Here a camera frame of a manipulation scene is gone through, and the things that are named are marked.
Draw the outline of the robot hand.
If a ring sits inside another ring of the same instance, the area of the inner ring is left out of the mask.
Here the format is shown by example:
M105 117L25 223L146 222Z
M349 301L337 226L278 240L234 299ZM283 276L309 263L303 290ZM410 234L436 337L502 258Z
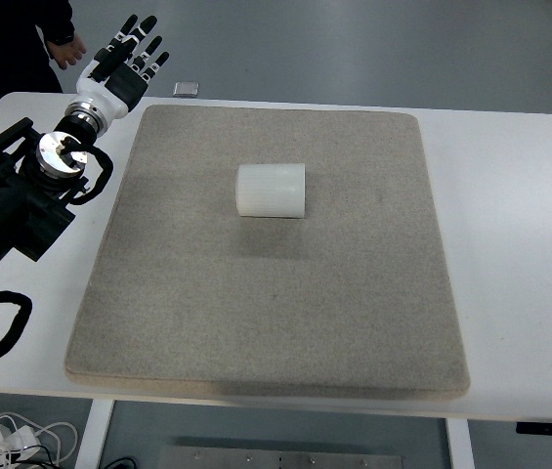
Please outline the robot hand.
M77 93L96 106L106 101L117 107L118 118L132 111L169 59L168 52L158 50L162 37L149 38L156 24L156 16L142 21L137 15L130 16L82 71Z

